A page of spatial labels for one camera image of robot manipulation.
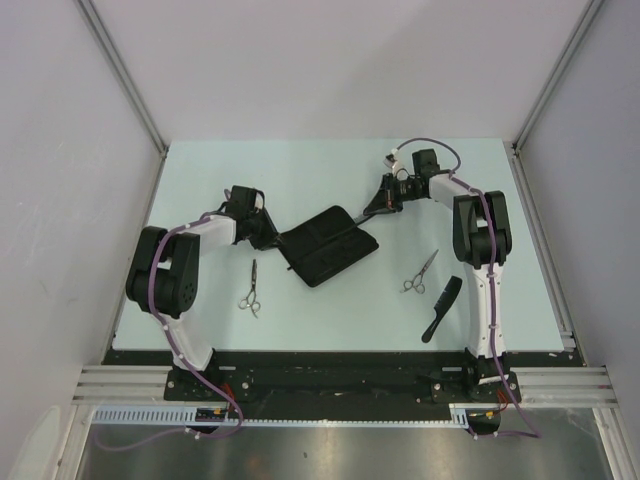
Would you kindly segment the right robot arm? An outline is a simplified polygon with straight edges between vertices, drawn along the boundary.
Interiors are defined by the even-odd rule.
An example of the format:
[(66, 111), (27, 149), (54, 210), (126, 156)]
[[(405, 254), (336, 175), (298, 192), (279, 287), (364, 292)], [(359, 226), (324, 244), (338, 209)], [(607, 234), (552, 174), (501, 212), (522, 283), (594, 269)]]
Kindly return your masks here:
[(453, 251), (464, 267), (470, 308), (461, 388), (473, 401), (484, 401), (494, 392), (514, 400), (517, 386), (509, 378), (500, 306), (503, 267), (512, 249), (505, 195), (484, 193), (459, 179), (454, 169), (441, 168), (432, 149), (412, 154), (414, 172), (408, 174), (398, 152), (393, 149), (386, 156), (390, 172), (382, 177), (364, 215), (396, 213), (406, 202), (423, 198), (451, 211)]

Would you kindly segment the black zip tool case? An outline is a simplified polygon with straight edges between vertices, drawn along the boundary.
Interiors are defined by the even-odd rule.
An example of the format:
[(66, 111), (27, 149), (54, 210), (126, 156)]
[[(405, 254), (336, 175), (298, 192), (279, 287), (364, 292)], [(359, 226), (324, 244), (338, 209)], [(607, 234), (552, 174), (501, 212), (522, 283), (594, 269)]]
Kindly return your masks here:
[(282, 233), (284, 244), (279, 251), (308, 287), (319, 286), (379, 248), (377, 240), (359, 227), (332, 241), (323, 240), (328, 225), (350, 218), (345, 209), (334, 205)]

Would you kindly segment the black handle comb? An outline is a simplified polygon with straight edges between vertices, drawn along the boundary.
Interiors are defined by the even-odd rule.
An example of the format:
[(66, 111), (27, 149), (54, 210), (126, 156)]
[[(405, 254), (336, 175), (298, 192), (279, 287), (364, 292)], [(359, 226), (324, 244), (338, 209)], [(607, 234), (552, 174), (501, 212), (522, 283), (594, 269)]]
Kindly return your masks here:
[(450, 277), (442, 293), (440, 294), (440, 297), (434, 305), (434, 319), (421, 336), (421, 341), (423, 343), (427, 344), (432, 340), (440, 323), (458, 298), (462, 285), (463, 280), (460, 277)]

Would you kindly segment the long black barber comb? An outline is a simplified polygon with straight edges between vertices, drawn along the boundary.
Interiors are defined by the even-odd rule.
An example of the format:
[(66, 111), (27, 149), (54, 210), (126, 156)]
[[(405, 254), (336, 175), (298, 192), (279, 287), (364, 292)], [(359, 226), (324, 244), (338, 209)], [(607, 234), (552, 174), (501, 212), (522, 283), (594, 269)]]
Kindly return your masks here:
[(347, 232), (359, 227), (369, 220), (370, 218), (364, 215), (361, 215), (357, 218), (350, 218), (349, 220), (342, 219), (340, 222), (338, 222), (336, 219), (337, 222), (332, 225), (328, 225), (328, 229), (323, 233), (323, 240), (326, 242), (332, 241), (333, 239), (346, 234)]

